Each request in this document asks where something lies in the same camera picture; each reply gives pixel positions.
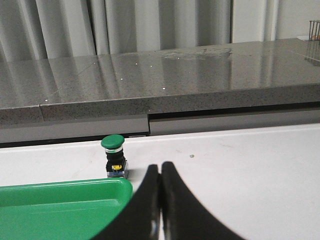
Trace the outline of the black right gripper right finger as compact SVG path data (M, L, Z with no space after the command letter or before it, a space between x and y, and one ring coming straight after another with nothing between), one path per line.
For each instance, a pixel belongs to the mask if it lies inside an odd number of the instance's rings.
M161 203L166 240L241 240L193 195L173 162L161 166Z

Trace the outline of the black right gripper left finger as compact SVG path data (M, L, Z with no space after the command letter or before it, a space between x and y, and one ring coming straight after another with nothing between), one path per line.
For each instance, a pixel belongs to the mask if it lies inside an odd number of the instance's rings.
M160 230L160 174L148 166L144 178L128 204L94 240L157 240Z

